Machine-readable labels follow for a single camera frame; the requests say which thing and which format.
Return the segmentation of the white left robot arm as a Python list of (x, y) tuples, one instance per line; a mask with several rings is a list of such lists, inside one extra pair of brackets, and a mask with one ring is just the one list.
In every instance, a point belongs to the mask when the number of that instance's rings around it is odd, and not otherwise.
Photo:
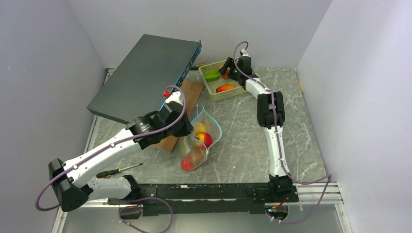
[(141, 188), (131, 175), (115, 179), (98, 178), (110, 164), (145, 150), (168, 136), (187, 136), (193, 130), (185, 100), (168, 98), (160, 111), (153, 111), (130, 122), (114, 137), (74, 159), (49, 163), (50, 186), (64, 212), (87, 201), (114, 198), (128, 204), (141, 197)]

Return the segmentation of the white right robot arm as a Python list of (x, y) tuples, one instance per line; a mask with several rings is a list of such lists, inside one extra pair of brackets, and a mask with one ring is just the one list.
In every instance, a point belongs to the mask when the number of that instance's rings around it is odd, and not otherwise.
[(283, 94), (272, 91), (253, 73), (249, 55), (242, 55), (237, 59), (228, 57), (219, 68), (219, 74), (237, 81), (239, 86), (257, 100), (257, 122), (263, 128), (270, 158), (268, 196), (273, 201), (280, 201), (287, 193), (294, 192), (293, 181), (289, 177), (290, 172), (284, 159)]

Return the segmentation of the pink toy peach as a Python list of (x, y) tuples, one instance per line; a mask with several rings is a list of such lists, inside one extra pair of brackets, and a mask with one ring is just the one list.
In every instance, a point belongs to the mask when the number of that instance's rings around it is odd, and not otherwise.
[(224, 74), (224, 76), (223, 76), (224, 79), (228, 79), (228, 78), (229, 78), (230, 69), (231, 69), (231, 68), (229, 68), (229, 67), (226, 69), (226, 72), (225, 72), (225, 74)]

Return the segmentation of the red toy strawberry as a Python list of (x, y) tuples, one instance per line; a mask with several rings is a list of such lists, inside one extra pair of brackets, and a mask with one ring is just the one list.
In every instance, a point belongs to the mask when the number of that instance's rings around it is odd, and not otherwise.
[(189, 157), (184, 157), (181, 160), (180, 166), (183, 171), (193, 171), (195, 168), (195, 165), (191, 162)]

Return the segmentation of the red yellow toy apple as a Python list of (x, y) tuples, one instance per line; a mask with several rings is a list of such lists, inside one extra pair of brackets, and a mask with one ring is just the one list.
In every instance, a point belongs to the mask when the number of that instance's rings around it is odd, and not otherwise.
[(198, 133), (195, 138), (198, 140), (195, 141), (195, 145), (200, 150), (208, 149), (213, 143), (213, 139), (208, 133)]

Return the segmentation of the orange toy carrot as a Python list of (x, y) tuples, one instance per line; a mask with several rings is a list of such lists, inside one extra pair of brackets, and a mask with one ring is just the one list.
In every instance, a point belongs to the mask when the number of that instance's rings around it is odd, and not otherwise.
[(220, 93), (220, 92), (224, 92), (224, 91), (231, 90), (231, 89), (234, 89), (234, 88), (236, 88), (236, 86), (234, 86), (232, 84), (224, 84), (224, 85), (221, 85), (221, 86), (217, 87), (215, 91), (216, 91), (216, 93)]

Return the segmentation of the green toy cabbage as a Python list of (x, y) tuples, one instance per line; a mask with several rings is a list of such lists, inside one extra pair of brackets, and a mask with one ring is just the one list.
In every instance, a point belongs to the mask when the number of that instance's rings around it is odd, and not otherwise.
[(188, 138), (187, 137), (181, 137), (178, 141), (178, 148), (179, 151), (183, 156), (187, 156), (187, 154), (190, 152), (190, 146), (188, 144)]

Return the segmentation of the brown toy potato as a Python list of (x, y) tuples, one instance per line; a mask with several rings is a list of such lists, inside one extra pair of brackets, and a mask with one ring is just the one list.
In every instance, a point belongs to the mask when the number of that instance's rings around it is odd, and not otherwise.
[(202, 150), (200, 150), (200, 149), (198, 149), (198, 148), (194, 148), (194, 149), (189, 153), (189, 158), (190, 158), (190, 160), (191, 160), (191, 162), (192, 162), (192, 164), (193, 164), (194, 166), (198, 166), (198, 165), (200, 165), (200, 164), (204, 161), (205, 156), (204, 156)]

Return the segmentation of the clear zip top bag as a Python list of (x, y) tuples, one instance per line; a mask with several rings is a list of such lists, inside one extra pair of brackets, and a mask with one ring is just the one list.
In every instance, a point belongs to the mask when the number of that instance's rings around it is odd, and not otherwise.
[(183, 156), (180, 166), (187, 172), (197, 169), (208, 159), (211, 147), (222, 136), (220, 124), (204, 108), (194, 117), (191, 125), (193, 131), (178, 142), (179, 152)]

